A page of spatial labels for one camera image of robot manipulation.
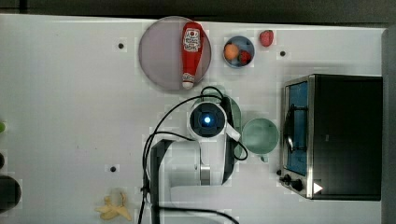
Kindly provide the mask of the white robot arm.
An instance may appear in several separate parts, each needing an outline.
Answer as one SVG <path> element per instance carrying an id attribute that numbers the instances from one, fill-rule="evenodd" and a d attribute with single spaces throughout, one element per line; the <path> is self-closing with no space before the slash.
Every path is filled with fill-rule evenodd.
<path id="1" fill-rule="evenodd" d="M 240 133 L 234 127 L 231 100 L 194 104 L 187 128 L 189 140 L 163 139 L 151 148 L 151 224 L 220 224 L 224 219 L 214 210 L 178 205 L 171 189 L 220 186 L 232 175 Z"/>

